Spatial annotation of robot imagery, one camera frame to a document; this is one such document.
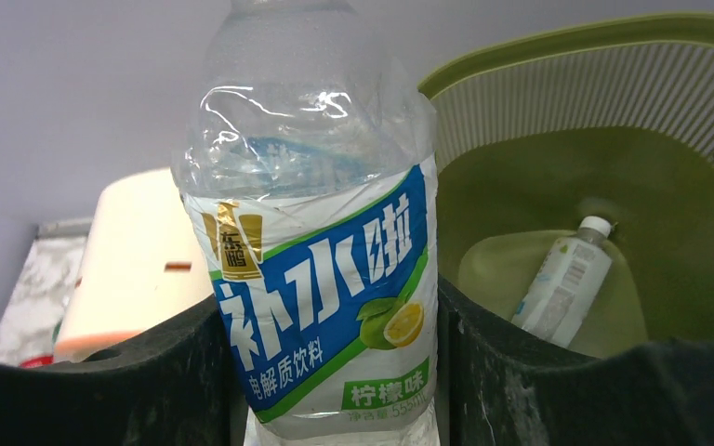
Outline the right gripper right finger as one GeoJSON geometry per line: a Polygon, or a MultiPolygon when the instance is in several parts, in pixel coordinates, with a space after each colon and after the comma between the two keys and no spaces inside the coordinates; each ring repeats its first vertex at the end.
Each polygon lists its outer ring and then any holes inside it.
{"type": "Polygon", "coordinates": [[[435,407],[445,445],[714,445],[714,342],[599,360],[438,284],[435,407]]]}

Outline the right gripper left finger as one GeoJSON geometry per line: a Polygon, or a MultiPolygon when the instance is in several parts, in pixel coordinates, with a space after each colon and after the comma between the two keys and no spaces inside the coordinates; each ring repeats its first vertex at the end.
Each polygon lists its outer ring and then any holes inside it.
{"type": "Polygon", "coordinates": [[[0,364],[0,445],[228,445],[232,393],[207,298],[81,362],[0,364]]]}

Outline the white label bottle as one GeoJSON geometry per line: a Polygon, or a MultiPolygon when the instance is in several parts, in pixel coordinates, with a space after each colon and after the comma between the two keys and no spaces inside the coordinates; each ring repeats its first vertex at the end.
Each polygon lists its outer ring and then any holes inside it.
{"type": "Polygon", "coordinates": [[[608,220],[586,216],[575,234],[558,238],[511,322],[540,339],[568,347],[613,264],[603,249],[612,229],[608,220]]]}

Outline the blue lemon label bottle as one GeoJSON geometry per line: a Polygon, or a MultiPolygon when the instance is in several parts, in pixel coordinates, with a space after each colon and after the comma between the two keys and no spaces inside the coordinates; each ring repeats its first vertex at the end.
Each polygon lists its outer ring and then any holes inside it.
{"type": "Polygon", "coordinates": [[[435,112],[345,1],[235,1],[173,177],[263,445],[434,445],[435,112]]]}

